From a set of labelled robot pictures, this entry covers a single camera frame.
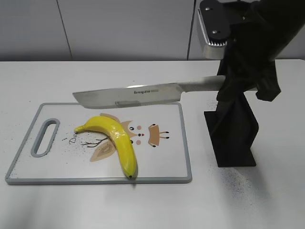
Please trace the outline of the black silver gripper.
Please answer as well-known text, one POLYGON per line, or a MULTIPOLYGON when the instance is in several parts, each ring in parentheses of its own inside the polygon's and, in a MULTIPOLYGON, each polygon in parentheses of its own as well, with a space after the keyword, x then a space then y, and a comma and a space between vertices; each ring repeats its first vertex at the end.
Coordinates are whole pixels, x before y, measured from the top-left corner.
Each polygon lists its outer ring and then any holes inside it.
POLYGON ((217 101, 228 102, 245 90, 246 62, 250 59, 250 85, 256 98, 273 101, 280 93, 274 59, 305 25, 303 0, 203 0, 197 10, 197 34, 202 54, 221 60, 218 75, 225 80, 217 101))

